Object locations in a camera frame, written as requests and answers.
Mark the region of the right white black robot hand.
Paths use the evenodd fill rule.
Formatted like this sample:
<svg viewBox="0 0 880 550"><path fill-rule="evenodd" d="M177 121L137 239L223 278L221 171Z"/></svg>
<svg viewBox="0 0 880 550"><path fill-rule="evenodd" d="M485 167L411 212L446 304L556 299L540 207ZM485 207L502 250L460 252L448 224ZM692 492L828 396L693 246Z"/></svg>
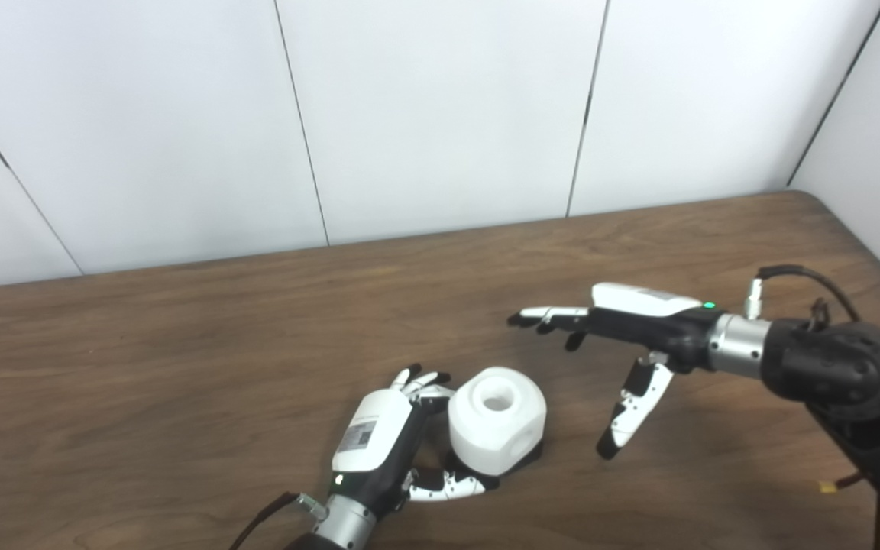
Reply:
<svg viewBox="0 0 880 550"><path fill-rule="evenodd" d="M615 283L591 288L588 307L528 307L507 325L533 327L540 335L566 331L566 351L576 351L588 335L629 342L646 350L636 359L614 405L597 453L612 460L646 421L677 374L711 365L711 335L724 311L694 297Z"/></svg>

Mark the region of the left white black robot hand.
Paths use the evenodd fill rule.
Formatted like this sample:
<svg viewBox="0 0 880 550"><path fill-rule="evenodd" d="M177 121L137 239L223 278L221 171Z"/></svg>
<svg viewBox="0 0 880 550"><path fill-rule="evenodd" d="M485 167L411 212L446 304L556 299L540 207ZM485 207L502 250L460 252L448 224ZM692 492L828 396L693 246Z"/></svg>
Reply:
<svg viewBox="0 0 880 550"><path fill-rule="evenodd" d="M468 469L449 453L444 467L416 467L430 419L446 413L450 375L412 364L389 386L371 391L354 413L332 456L329 494L367 509L380 521L406 502L475 497L502 481Z"/></svg>

